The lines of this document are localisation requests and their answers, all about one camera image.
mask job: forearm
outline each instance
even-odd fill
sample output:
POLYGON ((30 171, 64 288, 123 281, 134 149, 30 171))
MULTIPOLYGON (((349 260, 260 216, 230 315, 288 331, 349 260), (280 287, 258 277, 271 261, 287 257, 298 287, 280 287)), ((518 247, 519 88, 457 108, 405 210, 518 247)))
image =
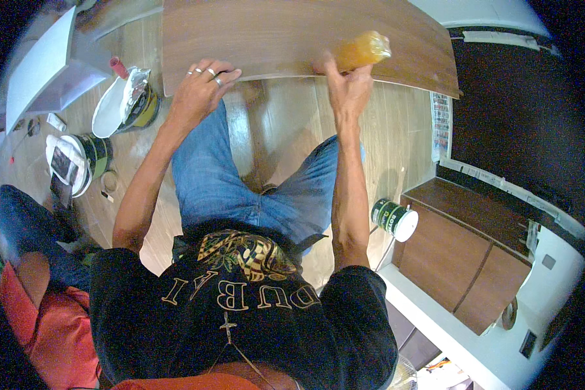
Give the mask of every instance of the forearm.
POLYGON ((370 267, 366 249, 369 243, 369 207, 366 179, 360 152, 357 121, 336 123, 338 165, 332 201, 334 270, 349 265, 370 267))
POLYGON ((160 185, 176 149, 175 142, 156 137, 117 212, 113 228, 114 248, 127 248, 136 254, 141 250, 154 215, 160 185))

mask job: brown laminate board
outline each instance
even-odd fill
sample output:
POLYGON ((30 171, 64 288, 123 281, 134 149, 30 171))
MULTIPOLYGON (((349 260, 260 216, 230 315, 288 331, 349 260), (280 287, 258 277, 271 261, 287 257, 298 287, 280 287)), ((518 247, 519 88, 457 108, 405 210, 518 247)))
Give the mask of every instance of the brown laminate board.
POLYGON ((481 273, 455 311, 455 317, 481 335, 513 300, 530 270, 498 246, 492 247, 481 273))
POLYGON ((437 208, 528 256, 528 248, 521 242, 527 238, 524 227, 528 226, 528 220, 497 201, 440 178, 433 178, 404 195, 437 208))
POLYGON ((367 30, 388 36, 392 49, 375 80, 459 98, 449 32, 406 0, 166 0, 164 94, 201 58, 232 62, 245 81, 314 75, 323 49, 367 30))
POLYGON ((456 223, 420 205, 419 222, 406 241, 399 271, 446 310, 453 312, 490 245, 456 223))

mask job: white lid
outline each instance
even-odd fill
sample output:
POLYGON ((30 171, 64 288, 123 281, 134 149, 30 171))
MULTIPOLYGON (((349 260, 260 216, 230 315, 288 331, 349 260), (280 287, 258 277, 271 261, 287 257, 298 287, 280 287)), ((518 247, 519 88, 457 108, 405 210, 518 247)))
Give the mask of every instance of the white lid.
POLYGON ((418 225, 418 213, 414 210, 407 210, 398 220, 397 228, 394 230, 394 238, 398 242, 405 242, 412 237, 413 231, 418 225))

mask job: paint bucket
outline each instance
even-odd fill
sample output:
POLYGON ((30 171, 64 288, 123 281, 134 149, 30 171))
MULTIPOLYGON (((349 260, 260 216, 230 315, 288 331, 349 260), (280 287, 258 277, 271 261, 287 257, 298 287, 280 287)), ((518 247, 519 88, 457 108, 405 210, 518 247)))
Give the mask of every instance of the paint bucket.
POLYGON ((117 77, 117 80, 104 92, 97 107, 95 107, 91 128, 96 137, 109 138, 113 134, 142 129, 156 120, 160 109, 160 98, 156 91, 147 84, 126 118, 126 123, 122 122, 120 105, 125 85, 126 81, 117 77))
POLYGON ((86 161, 86 175, 71 188, 72 197, 78 198, 85 193, 94 179, 100 177, 109 168, 113 159, 113 147, 109 139, 98 138, 93 134, 62 136, 61 139, 76 147, 86 161))
POLYGON ((418 213, 390 199, 380 199, 371 210, 371 219, 377 226, 390 233, 398 242, 405 242, 416 230, 418 213))

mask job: wooden floor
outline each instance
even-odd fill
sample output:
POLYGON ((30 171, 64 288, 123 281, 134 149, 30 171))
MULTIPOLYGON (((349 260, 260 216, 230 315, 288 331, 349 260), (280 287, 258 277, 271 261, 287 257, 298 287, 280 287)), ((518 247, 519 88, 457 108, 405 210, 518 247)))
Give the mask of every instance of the wooden floor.
MULTIPOLYGON (((106 35, 101 42, 113 54, 119 55, 126 66, 151 69, 151 85, 162 96, 161 17, 161 14, 154 14, 131 22, 106 35)), ((67 123, 69 133, 91 131, 95 106, 112 81, 101 83, 58 114, 67 123)), ((323 78, 243 82, 224 100, 234 161, 245 183, 255 191, 265 183, 281 183, 314 147, 335 134, 323 78)), ((104 248, 111 245, 113 223, 121 199, 164 122, 170 104, 171 98, 161 101, 158 118, 148 129, 111 137, 115 153, 111 167, 120 178, 117 191, 112 193, 115 203, 101 196, 99 179, 82 197, 74 199, 81 223, 104 248)), ((23 139, 23 130, 12 132, 0 146, 0 184, 13 184, 39 202, 45 199, 50 182, 44 156, 45 137, 47 134, 61 135, 45 122, 44 117, 41 123, 41 134, 23 140, 13 164, 8 160, 16 144, 23 139)), ((366 150, 364 170, 369 206, 382 197, 397 200, 403 191, 435 175, 435 165, 431 162, 428 92, 375 82, 360 125, 366 150)), ((143 264, 157 275, 162 273, 171 261, 173 236, 179 234, 178 200, 169 169, 141 250, 143 264)), ((370 238, 369 260, 371 266, 376 267, 388 249, 391 237, 376 230, 370 238)), ((326 238, 305 256, 303 275, 310 284, 319 287, 326 283, 333 267, 331 239, 326 238)))

